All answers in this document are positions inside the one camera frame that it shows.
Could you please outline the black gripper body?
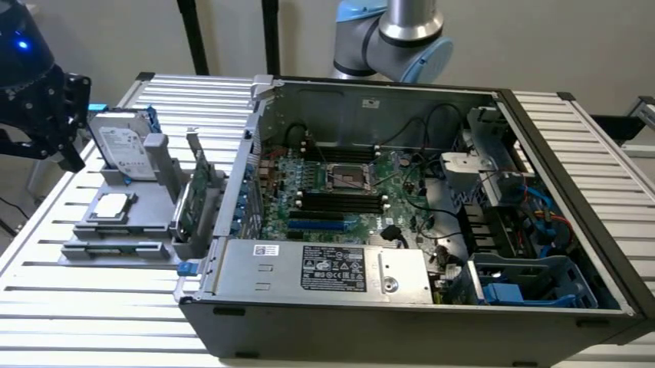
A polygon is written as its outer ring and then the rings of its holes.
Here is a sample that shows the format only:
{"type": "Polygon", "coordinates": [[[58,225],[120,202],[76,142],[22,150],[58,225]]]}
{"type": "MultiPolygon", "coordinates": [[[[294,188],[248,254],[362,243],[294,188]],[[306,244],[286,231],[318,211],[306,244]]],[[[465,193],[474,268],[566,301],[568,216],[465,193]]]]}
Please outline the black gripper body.
{"type": "Polygon", "coordinates": [[[1,2],[1,123],[34,135],[68,125],[64,72],[26,5],[1,2]]]}

